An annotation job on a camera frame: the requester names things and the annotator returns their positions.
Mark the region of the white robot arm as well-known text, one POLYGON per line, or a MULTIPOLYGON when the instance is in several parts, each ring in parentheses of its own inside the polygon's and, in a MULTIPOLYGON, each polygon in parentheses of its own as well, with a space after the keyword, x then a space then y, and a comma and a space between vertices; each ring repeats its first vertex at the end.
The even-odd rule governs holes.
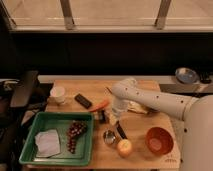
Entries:
POLYGON ((134 101, 184 122, 180 171, 213 171, 213 95, 201 98, 143 90, 134 78, 111 87, 112 111, 119 119, 134 101))

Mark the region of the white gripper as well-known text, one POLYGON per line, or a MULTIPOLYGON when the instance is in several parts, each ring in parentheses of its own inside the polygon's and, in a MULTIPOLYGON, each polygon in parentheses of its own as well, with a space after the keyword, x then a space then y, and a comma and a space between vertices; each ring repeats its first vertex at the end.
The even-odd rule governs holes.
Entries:
POLYGON ((112 112, 113 114, 109 115, 109 123, 115 125, 118 122, 120 115, 127 111, 128 102, 120 98, 115 97, 112 101, 112 112))

